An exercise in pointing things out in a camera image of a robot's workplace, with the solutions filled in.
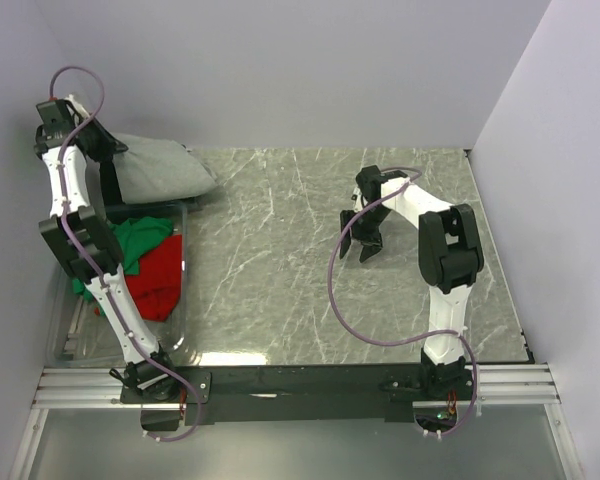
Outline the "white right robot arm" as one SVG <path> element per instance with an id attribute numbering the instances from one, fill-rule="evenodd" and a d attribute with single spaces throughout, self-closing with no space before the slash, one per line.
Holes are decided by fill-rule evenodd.
<path id="1" fill-rule="evenodd" d="M 376 165 L 362 168 L 355 177 L 354 206 L 340 212 L 341 233 L 327 270 L 327 293 L 340 324 L 356 338 L 376 346 L 397 347 L 424 342 L 416 388 L 440 399 L 472 378 L 466 369 L 470 348 L 464 337 L 468 300 L 484 254 L 476 216 L 468 204 L 451 204 L 415 184 L 415 168 Z M 361 263 L 383 248 L 381 224 L 396 213 L 417 229 L 420 275 L 429 287 L 429 320 L 425 334 L 399 341 L 376 341 L 354 331 L 340 313 L 333 292 L 336 258 L 344 258 L 351 243 L 361 245 Z"/>

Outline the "grey t-shirt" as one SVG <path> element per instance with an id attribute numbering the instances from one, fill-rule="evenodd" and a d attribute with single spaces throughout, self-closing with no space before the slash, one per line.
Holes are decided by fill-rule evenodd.
<path id="1" fill-rule="evenodd" d="M 114 137 L 128 147 L 113 159 L 121 197 L 127 204 L 194 198 L 218 186 L 211 168 L 176 141 L 122 133 Z"/>

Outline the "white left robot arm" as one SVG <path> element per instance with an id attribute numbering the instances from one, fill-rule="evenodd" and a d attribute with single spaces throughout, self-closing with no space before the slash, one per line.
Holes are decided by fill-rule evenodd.
<path id="1" fill-rule="evenodd" d="M 64 272 L 84 284 L 112 327 L 125 367 L 110 375 L 143 401 L 173 400 L 182 390 L 180 378 L 141 318 L 126 284 L 120 243 L 91 205 L 86 186 L 89 159 L 111 165 L 128 148 L 69 100 L 52 97 L 36 109 L 41 124 L 34 151 L 47 168 L 52 194 L 39 231 Z"/>

